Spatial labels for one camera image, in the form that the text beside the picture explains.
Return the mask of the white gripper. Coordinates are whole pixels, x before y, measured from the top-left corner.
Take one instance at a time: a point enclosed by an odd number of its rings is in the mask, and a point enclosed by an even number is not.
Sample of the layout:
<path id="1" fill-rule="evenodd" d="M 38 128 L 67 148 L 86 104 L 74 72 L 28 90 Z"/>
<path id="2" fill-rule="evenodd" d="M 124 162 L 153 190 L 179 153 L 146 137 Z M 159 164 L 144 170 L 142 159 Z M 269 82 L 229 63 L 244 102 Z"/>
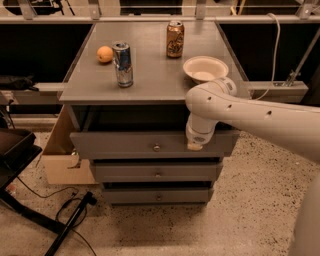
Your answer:
<path id="1" fill-rule="evenodd" d="M 202 145 L 210 142 L 217 124 L 217 120 L 190 114 L 186 123 L 187 149 L 200 151 L 203 148 Z"/>

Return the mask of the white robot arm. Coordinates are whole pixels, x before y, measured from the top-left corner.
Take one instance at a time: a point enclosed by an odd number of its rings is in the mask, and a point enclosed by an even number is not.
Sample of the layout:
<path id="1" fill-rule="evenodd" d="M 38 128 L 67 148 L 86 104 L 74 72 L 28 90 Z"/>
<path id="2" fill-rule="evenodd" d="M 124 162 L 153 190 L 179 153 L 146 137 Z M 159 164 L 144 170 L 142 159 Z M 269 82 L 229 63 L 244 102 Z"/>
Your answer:
<path id="1" fill-rule="evenodd" d="M 231 125 L 317 164 L 320 163 L 320 109 L 317 107 L 243 99 L 229 78 L 191 88 L 185 103 L 188 147 L 207 144 L 219 122 Z M 288 256 L 320 256 L 320 175 L 302 201 Z"/>

